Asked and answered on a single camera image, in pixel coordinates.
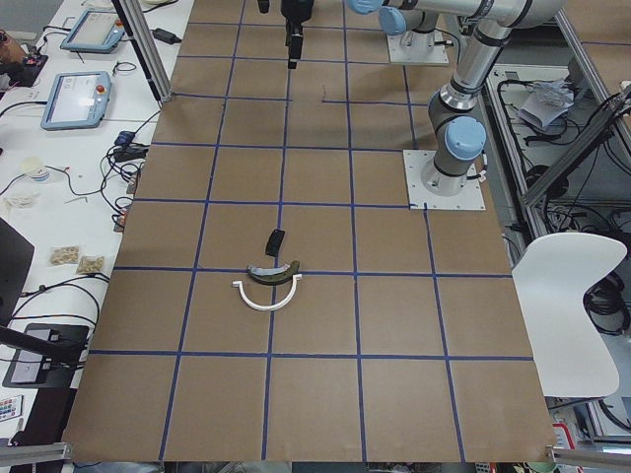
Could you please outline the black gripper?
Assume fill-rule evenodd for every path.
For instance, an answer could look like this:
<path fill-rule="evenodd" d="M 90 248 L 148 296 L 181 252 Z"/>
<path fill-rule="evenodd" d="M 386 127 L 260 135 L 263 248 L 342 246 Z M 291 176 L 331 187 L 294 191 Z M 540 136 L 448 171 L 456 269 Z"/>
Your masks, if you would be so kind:
<path fill-rule="evenodd" d="M 296 69 L 302 57 L 302 27 L 313 14 L 314 0 L 282 0 L 281 14 L 286 20 L 287 67 Z"/>

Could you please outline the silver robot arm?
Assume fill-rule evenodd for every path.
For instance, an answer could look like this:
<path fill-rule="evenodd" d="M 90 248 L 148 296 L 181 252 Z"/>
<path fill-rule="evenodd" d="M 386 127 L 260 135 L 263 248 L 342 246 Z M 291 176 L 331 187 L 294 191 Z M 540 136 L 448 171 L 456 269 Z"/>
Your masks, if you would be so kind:
<path fill-rule="evenodd" d="M 429 117 L 438 149 L 422 171 L 425 187 L 440 196 L 460 193 L 469 167 L 486 143 L 486 131 L 470 113 L 476 98 L 514 29 L 529 29 L 550 20 L 561 0 L 421 1 L 427 12 L 466 16 L 476 21 L 472 38 L 449 82 L 431 98 Z"/>
<path fill-rule="evenodd" d="M 296 69 L 302 58 L 303 24 L 313 15 L 314 1 L 282 1 L 285 18 L 287 66 Z M 402 65 L 447 66 L 445 34 L 437 29 L 438 13 L 416 8 L 416 1 L 348 1 L 348 7 L 360 15 L 376 13 L 386 34 L 389 62 Z"/>

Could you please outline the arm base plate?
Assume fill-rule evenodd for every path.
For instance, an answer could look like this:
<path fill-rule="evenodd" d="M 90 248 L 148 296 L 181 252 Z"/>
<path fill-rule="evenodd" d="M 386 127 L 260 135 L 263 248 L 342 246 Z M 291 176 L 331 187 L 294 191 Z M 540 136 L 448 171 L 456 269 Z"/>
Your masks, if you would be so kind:
<path fill-rule="evenodd" d="M 386 40 L 389 61 L 393 64 L 447 66 L 450 62 L 440 32 L 420 34 L 409 31 L 388 35 Z"/>
<path fill-rule="evenodd" d="M 466 175 L 450 177 L 435 168 L 435 152 L 402 152 L 408 206 L 417 210 L 485 211 L 486 206 L 474 164 Z"/>

